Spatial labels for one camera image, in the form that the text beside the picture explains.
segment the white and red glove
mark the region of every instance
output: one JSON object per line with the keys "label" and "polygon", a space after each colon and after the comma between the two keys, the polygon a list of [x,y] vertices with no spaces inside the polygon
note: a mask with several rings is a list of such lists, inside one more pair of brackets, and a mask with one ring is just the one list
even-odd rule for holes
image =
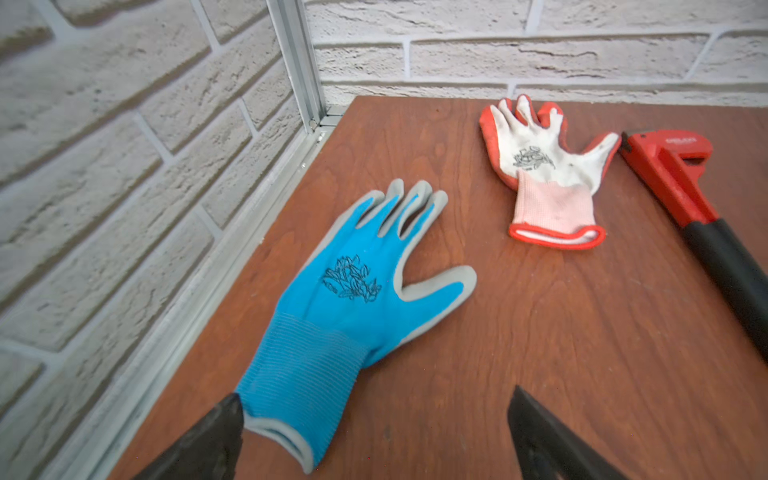
{"label": "white and red glove", "polygon": [[568,123],[550,101],[533,112],[527,95],[488,106],[480,128],[491,165],[511,189],[518,191],[509,234],[524,242],[566,250],[586,250],[605,239],[594,224],[592,195],[611,163],[621,139],[598,135],[581,154],[565,145]]}

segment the work glove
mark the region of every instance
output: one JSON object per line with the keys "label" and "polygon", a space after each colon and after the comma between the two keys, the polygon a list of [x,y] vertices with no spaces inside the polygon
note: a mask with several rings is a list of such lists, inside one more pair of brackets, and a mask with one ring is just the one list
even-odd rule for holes
{"label": "work glove", "polygon": [[[326,453],[361,368],[431,329],[475,289],[470,266],[402,285],[402,269],[448,203],[394,180],[333,224],[280,297],[237,386],[245,428],[285,447],[310,473]],[[419,209],[413,222],[406,220]]]}
{"label": "work glove", "polygon": [[518,191],[509,234],[524,242],[567,250],[596,247],[605,229],[594,221],[592,195],[598,191],[620,137],[599,135],[574,154],[565,145],[563,111],[546,102],[533,112],[527,95],[502,99],[480,116],[488,156],[496,174]]}

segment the brick wall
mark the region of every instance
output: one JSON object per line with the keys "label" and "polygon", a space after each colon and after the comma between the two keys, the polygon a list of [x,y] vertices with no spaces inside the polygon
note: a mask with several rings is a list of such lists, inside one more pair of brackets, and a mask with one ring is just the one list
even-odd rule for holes
{"label": "brick wall", "polygon": [[0,476],[39,476],[300,126],[264,0],[0,3]]}
{"label": "brick wall", "polygon": [[768,105],[766,0],[306,0],[326,101]]}

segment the white brick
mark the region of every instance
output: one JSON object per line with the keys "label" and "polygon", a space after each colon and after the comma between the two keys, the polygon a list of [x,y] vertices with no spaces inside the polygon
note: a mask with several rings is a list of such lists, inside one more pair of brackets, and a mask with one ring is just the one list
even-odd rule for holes
{"label": "white brick", "polygon": [[530,0],[376,0],[308,2],[312,38],[361,38],[377,35],[522,32]]}
{"label": "white brick", "polygon": [[487,78],[682,78],[707,37],[668,35],[413,43],[411,74]]}
{"label": "white brick", "polygon": [[768,81],[768,33],[718,38],[693,78],[694,81],[733,79]]}
{"label": "white brick", "polygon": [[0,64],[0,184],[208,48],[189,0],[163,0]]}
{"label": "white brick", "polygon": [[402,45],[323,47],[315,49],[321,80],[402,78]]}
{"label": "white brick", "polygon": [[222,43],[266,11],[266,0],[202,0],[203,9]]}
{"label": "white brick", "polygon": [[250,151],[212,186],[203,198],[203,208],[219,227],[227,225],[300,126],[301,114],[291,98],[259,133]]}
{"label": "white brick", "polygon": [[349,105],[358,95],[386,97],[489,98],[498,100],[507,94],[506,85],[418,85],[325,84],[323,94],[328,105]]}
{"label": "white brick", "polygon": [[638,87],[627,85],[550,86],[520,85],[515,97],[526,94],[538,101],[589,101],[596,103],[723,105],[731,107],[768,106],[768,84],[722,86],[706,88],[701,85],[680,87]]}
{"label": "white brick", "polygon": [[34,477],[62,437],[82,420],[179,286],[211,245],[194,217],[148,260],[147,268],[114,303],[61,370],[18,414],[0,423],[0,465],[7,478]]}
{"label": "white brick", "polygon": [[43,364],[16,353],[0,352],[0,418],[43,370]]}
{"label": "white brick", "polygon": [[264,122],[272,117],[292,91],[288,71],[280,59],[243,95],[248,114],[256,128],[264,126]]}
{"label": "white brick", "polygon": [[269,17],[227,50],[208,58],[141,106],[141,113],[171,151],[178,151],[216,113],[280,56]]}
{"label": "white brick", "polygon": [[160,164],[127,115],[0,196],[0,301],[68,250]]}
{"label": "white brick", "polygon": [[734,24],[766,18],[765,0],[546,0],[539,31]]}
{"label": "white brick", "polygon": [[219,120],[190,146],[188,157],[160,172],[120,218],[22,298],[0,333],[60,349],[248,142],[237,105]]}
{"label": "white brick", "polygon": [[53,0],[73,25],[94,25],[120,10],[153,0]]}
{"label": "white brick", "polygon": [[42,43],[51,37],[51,29],[27,1],[0,2],[0,57]]}

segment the wooden table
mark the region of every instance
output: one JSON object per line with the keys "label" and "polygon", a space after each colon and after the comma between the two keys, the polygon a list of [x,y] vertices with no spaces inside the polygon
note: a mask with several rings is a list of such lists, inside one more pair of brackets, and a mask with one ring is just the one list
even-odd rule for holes
{"label": "wooden table", "polygon": [[[395,177],[450,199],[406,283],[466,263],[477,290],[360,373],[314,478],[520,478],[505,418],[515,384],[631,478],[768,477],[768,366],[661,205],[617,155],[594,197],[605,243],[562,252],[513,240],[515,193],[478,127],[488,103],[357,98],[111,477],[130,478],[235,388],[336,216]],[[768,109],[562,107],[577,149],[609,130],[707,136],[701,187],[768,270]],[[305,478],[276,443],[243,437],[238,478]]]}

